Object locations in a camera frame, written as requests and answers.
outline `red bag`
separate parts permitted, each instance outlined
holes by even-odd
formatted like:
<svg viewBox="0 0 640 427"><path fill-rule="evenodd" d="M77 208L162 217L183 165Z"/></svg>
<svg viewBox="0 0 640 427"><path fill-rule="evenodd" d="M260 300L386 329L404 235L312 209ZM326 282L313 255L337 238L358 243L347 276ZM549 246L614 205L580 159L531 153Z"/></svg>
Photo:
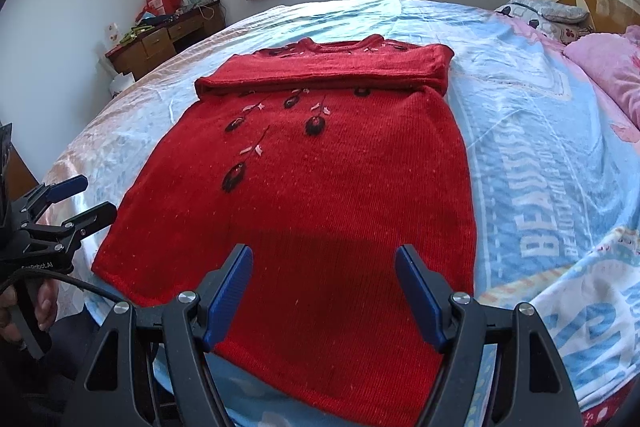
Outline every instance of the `red bag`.
<svg viewBox="0 0 640 427"><path fill-rule="evenodd" d="M146 5L155 15L171 15L180 7L182 0L146 0Z"/></svg>

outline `pillow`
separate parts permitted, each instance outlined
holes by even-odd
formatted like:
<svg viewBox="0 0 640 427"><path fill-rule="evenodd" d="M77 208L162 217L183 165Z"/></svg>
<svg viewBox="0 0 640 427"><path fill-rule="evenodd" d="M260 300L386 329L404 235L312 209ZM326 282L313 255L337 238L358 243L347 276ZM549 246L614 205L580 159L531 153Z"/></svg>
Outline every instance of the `pillow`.
<svg viewBox="0 0 640 427"><path fill-rule="evenodd" d="M640 47L622 35L594 33L572 42L563 53L640 126Z"/></svg>
<svg viewBox="0 0 640 427"><path fill-rule="evenodd" d="M524 4L505 4L504 6L500 6L496 11L507 17L523 19L533 29L544 33L550 39L562 42L562 44L577 41L580 37L593 32L593 29L586 25L551 22Z"/></svg>
<svg viewBox="0 0 640 427"><path fill-rule="evenodd" d="M564 24L579 24L589 16L589 12L584 8L560 4L552 0L510 0L508 4L526 6L548 21Z"/></svg>

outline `desk drawer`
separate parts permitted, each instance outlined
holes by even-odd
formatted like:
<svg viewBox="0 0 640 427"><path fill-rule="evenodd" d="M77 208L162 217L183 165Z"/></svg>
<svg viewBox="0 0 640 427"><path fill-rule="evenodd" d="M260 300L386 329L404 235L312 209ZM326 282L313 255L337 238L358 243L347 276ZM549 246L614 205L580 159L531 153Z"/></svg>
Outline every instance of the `desk drawer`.
<svg viewBox="0 0 640 427"><path fill-rule="evenodd" d="M171 37L171 41L175 42L178 39L183 38L184 36L193 33L199 28L202 28L203 24L202 17L199 15L195 15L193 17L189 17L181 22L178 22L175 26L171 26L169 28L169 36Z"/></svg>
<svg viewBox="0 0 640 427"><path fill-rule="evenodd" d="M136 80L140 80L148 73L146 68L146 51L142 42L130 45L124 51L110 59L118 73L133 73Z"/></svg>
<svg viewBox="0 0 640 427"><path fill-rule="evenodd" d="M164 64L167 60L169 60L172 57L175 57L174 47L171 46L170 48L164 48L160 51L160 53L157 53L153 55L153 57L149 57L146 60L146 70L153 71L158 66L160 66L160 64Z"/></svg>
<svg viewBox="0 0 640 427"><path fill-rule="evenodd" d="M148 37L142 39L142 45L145 47L146 55L148 57L152 57L153 55L164 51L165 48L172 47L166 28L153 32Z"/></svg>

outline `red sweater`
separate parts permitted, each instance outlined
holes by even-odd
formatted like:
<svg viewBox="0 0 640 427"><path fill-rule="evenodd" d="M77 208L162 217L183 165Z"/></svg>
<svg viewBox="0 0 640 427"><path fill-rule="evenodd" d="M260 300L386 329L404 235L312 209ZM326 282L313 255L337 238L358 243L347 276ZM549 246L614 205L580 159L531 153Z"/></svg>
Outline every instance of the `red sweater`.
<svg viewBox="0 0 640 427"><path fill-rule="evenodd" d="M254 275L216 352L329 413L411 426L440 358L396 248L473 290L465 147L442 98L452 56L374 35L231 57L196 81L200 101L125 195L93 270L156 305L246 243Z"/></svg>

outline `human hand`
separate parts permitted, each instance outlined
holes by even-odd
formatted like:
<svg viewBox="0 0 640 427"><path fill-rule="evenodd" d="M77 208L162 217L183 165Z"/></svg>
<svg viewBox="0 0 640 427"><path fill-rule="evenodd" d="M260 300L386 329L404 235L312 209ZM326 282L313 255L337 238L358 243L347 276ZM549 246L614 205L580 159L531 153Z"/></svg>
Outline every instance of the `human hand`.
<svg viewBox="0 0 640 427"><path fill-rule="evenodd" d="M9 307L17 304L17 296L13 286L9 286L0 295L0 336L9 342L20 342L22 335L15 324L11 322ZM38 326L41 330L48 330L56 321L58 315L58 282L46 279L38 289L38 299L35 309Z"/></svg>

